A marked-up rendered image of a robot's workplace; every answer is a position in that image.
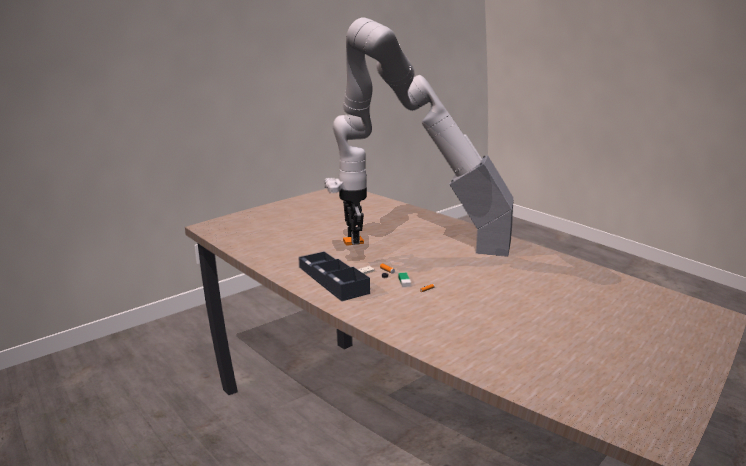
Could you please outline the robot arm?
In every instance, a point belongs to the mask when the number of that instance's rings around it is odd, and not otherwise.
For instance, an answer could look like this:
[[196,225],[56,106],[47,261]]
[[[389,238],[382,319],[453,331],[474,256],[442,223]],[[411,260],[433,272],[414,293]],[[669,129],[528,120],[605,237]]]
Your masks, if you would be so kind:
[[347,142],[365,139],[372,132],[370,103],[373,87],[365,54],[377,60],[379,75],[408,110],[417,110],[431,103],[422,125],[457,177],[482,161],[428,81],[421,75],[414,77],[414,68],[401,50],[394,32],[371,19],[359,18],[351,24],[346,36],[347,84],[343,108],[349,115],[338,116],[333,123],[340,154],[340,174],[339,179],[325,179],[325,187],[330,193],[367,187],[365,150],[349,146]]

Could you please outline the green and white eraser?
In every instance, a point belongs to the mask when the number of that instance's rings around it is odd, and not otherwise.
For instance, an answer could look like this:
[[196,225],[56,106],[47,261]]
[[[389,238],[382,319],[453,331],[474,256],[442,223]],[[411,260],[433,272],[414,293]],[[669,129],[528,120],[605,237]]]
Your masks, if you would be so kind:
[[398,273],[398,278],[401,283],[402,287],[411,287],[411,281],[408,277],[407,272],[405,273]]

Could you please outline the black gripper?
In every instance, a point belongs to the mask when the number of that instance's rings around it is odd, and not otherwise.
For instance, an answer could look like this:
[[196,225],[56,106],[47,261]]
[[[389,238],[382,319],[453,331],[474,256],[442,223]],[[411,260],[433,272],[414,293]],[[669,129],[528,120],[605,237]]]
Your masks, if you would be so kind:
[[[339,197],[343,200],[345,221],[348,226],[348,237],[351,237],[353,245],[360,243],[360,231],[363,227],[364,214],[360,201],[367,197],[367,187],[362,190],[343,190],[339,191]],[[355,214],[354,214],[355,213]],[[349,219],[349,220],[348,220]],[[358,225],[358,227],[356,227]]]

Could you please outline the dark grey three-compartment bin rack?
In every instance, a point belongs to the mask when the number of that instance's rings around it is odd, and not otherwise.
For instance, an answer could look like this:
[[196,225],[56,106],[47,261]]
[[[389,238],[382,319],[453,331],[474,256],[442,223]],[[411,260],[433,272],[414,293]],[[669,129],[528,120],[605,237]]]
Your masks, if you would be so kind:
[[325,251],[299,257],[299,268],[340,301],[370,294],[370,277]]

